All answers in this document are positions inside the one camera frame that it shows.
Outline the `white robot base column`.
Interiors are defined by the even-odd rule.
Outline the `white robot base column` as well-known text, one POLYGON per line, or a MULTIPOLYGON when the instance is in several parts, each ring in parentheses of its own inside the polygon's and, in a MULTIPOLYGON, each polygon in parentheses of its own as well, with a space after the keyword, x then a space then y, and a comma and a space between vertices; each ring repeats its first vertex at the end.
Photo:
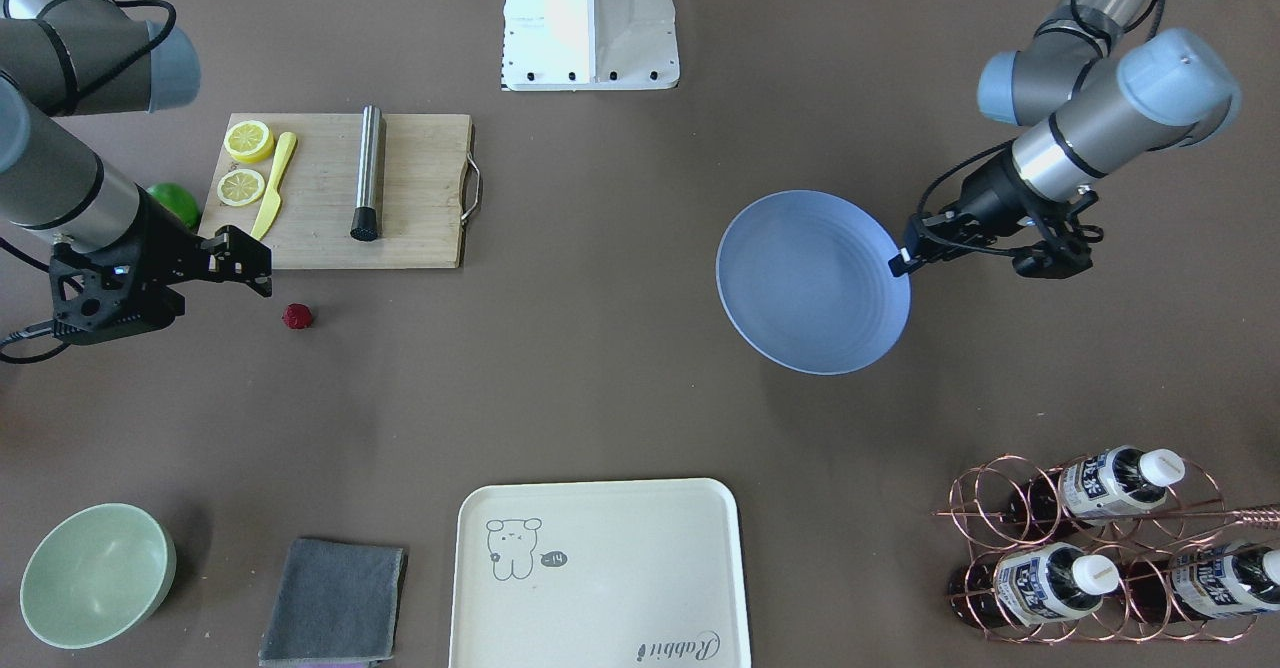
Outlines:
POLYGON ((648 91, 680 83, 675 0, 504 0, 506 91, 648 91))

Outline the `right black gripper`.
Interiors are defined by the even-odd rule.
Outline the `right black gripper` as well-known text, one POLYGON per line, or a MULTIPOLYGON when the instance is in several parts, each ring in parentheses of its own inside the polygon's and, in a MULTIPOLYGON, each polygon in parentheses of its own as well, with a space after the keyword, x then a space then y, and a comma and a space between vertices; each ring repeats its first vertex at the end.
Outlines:
POLYGON ((220 227, 204 241, 151 195, 122 238, 100 250, 78 250, 72 238, 54 243, 49 262, 52 337, 95 346, 165 329, 186 312, 178 282, 236 282, 262 298, 273 296, 271 252, 238 227, 220 227))

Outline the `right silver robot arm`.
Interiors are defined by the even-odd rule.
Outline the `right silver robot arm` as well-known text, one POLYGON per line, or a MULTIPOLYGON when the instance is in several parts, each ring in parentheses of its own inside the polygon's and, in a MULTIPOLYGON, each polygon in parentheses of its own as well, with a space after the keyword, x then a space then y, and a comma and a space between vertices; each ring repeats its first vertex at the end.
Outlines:
POLYGON ((155 113, 197 97, 197 52, 173 4, 164 20, 119 0, 3 0, 1 214, 51 247, 52 316, 3 346, 58 351, 157 331, 186 312, 180 282, 273 293, 271 252, 238 227, 202 238, 60 125, 61 116, 155 113))

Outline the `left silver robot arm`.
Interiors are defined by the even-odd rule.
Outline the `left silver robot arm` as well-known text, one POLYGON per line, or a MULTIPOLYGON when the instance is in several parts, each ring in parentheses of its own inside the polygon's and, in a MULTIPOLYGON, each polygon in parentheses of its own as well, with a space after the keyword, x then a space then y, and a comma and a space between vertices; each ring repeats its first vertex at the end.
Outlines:
POLYGON ((918 203, 890 271, 966 253, 1004 255, 1030 279, 1088 270, 1103 232, 1080 216, 1097 182, 1140 154, 1211 139, 1242 107, 1240 84, 1204 40, 1161 29, 1164 3, 1061 0, 1027 49, 991 58, 980 113, 1024 134, 966 159, 956 200, 918 203))

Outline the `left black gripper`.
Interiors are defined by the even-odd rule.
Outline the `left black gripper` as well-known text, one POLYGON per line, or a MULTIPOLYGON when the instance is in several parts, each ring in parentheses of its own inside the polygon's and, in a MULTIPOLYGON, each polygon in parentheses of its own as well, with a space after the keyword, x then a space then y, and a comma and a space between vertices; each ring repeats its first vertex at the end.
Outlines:
POLYGON ((1103 232, 1084 225, 1080 212, 1097 202, 1091 189, 1066 202, 1044 200, 1021 180, 1012 150, 1002 148, 965 177, 950 206, 909 218, 890 273, 906 276, 925 264, 989 253, 1010 258, 1028 279, 1069 279, 1093 266, 1092 244, 1103 232))

